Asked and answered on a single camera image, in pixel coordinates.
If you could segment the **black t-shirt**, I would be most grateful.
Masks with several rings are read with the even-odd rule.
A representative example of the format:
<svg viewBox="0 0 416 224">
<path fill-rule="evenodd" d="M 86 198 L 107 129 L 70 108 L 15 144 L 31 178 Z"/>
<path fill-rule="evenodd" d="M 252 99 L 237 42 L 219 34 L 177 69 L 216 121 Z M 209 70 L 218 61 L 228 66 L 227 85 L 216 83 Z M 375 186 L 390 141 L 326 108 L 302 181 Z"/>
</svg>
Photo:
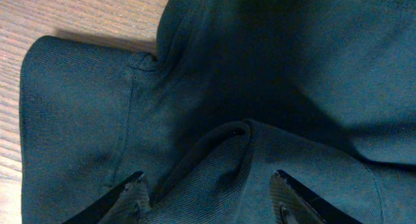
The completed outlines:
<svg viewBox="0 0 416 224">
<path fill-rule="evenodd" d="M 414 223 L 415 0 L 169 0 L 155 54 L 44 36 L 19 115 L 24 223 L 137 171 L 139 223 L 277 223 L 277 170 L 362 223 Z"/>
</svg>

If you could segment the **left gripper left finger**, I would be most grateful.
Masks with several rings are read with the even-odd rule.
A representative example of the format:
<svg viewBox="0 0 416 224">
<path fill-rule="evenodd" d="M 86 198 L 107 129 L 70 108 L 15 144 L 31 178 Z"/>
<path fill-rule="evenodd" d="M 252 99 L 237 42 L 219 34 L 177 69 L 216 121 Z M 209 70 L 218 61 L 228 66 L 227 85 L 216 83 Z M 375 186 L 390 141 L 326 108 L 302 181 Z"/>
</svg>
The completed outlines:
<svg viewBox="0 0 416 224">
<path fill-rule="evenodd" d="M 139 223 L 149 211 L 148 180 L 137 171 L 63 224 Z"/>
</svg>

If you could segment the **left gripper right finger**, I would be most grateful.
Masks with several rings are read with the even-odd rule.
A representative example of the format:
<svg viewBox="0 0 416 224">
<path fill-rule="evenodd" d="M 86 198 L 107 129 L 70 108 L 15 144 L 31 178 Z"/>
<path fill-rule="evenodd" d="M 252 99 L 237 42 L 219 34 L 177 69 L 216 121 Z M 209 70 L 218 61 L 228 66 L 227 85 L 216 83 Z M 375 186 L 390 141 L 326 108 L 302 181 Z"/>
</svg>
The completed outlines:
<svg viewBox="0 0 416 224">
<path fill-rule="evenodd" d="M 270 200 L 281 224 L 362 224 L 283 170 L 270 178 Z"/>
</svg>

